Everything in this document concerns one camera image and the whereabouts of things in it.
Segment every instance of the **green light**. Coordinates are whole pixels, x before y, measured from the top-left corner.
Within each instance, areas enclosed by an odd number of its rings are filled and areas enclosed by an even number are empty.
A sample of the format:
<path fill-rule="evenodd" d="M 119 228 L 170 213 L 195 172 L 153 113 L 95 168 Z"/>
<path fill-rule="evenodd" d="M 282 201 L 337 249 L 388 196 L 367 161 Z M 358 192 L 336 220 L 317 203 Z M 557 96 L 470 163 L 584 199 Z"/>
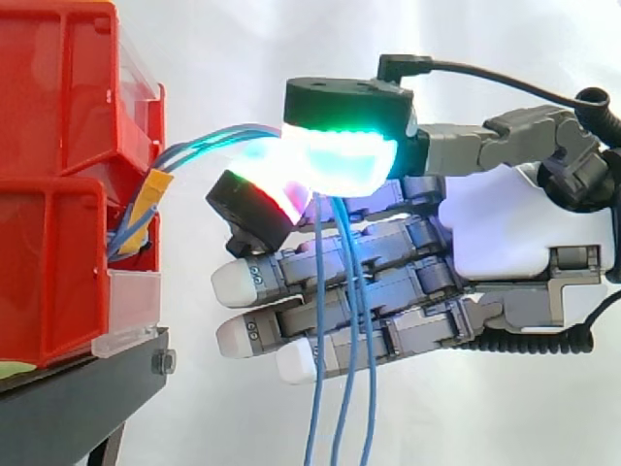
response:
<path fill-rule="evenodd" d="M 373 194 L 386 181 L 397 142 L 375 132 L 317 131 L 284 124 L 290 167 L 315 192 L 338 197 Z"/>

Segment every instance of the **white backdrop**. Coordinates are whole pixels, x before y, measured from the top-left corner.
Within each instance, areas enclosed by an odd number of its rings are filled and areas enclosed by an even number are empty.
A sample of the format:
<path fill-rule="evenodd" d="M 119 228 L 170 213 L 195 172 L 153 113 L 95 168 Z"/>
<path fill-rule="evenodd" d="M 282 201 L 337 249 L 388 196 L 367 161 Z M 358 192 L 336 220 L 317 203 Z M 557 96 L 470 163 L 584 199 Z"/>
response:
<path fill-rule="evenodd" d="M 370 77 L 381 52 L 487 66 L 621 104 L 614 0 L 117 0 L 122 22 L 168 91 L 168 142 L 218 127 L 278 124 L 284 83 Z M 410 83 L 419 119 L 481 123 L 534 98 L 470 78 Z M 312 387 L 278 380 L 272 357 L 226 360 L 214 332 L 232 314 L 209 277 L 230 260 L 226 227 L 204 201 L 226 156 L 180 171 L 162 206 L 163 323 L 179 353 L 167 388 L 129 422 L 121 465 L 302 464 Z M 373 465 L 621 464 L 621 316 L 598 324 L 590 356 L 439 351 L 379 369 Z M 342 380 L 327 383 L 316 464 L 327 464 Z M 367 377 L 357 379 L 342 464 L 357 464 Z"/>

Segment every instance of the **red storage drawer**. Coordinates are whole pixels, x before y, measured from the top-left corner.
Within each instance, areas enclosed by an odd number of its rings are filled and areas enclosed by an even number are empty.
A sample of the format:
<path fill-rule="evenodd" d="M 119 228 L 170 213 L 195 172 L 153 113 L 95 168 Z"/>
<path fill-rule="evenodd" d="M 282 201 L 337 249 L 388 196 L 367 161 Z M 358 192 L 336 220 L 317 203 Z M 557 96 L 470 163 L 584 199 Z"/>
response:
<path fill-rule="evenodd" d="M 107 232 L 164 145 L 164 89 L 112 3 L 0 0 L 0 30 L 0 361 L 41 367 L 109 330 Z M 158 226 L 114 268 L 156 273 Z"/>
<path fill-rule="evenodd" d="M 0 181 L 0 359 L 44 366 L 108 331 L 105 206 L 95 180 Z"/>

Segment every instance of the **black metal shelf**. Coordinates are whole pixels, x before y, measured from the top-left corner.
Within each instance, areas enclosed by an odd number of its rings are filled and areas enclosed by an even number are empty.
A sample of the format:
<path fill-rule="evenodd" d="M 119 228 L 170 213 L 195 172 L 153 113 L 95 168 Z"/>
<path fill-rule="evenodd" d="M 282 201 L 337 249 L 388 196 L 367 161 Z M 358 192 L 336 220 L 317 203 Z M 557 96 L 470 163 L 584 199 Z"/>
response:
<path fill-rule="evenodd" d="M 166 384 L 168 344 L 160 329 L 158 338 L 108 359 L 77 359 L 1 383 L 0 464 L 69 466 L 92 451 L 93 461 L 102 459 L 89 464 L 114 464 L 102 449 Z"/>

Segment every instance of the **metal bolt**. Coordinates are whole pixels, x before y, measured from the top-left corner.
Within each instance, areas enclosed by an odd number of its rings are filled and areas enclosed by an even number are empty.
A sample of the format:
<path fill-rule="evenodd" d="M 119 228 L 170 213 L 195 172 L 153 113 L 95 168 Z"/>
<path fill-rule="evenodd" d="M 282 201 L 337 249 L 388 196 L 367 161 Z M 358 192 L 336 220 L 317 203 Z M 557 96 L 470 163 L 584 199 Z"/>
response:
<path fill-rule="evenodd" d="M 153 355 L 153 372 L 160 376 L 170 376 L 177 368 L 177 352 L 174 349 L 161 349 Z"/>

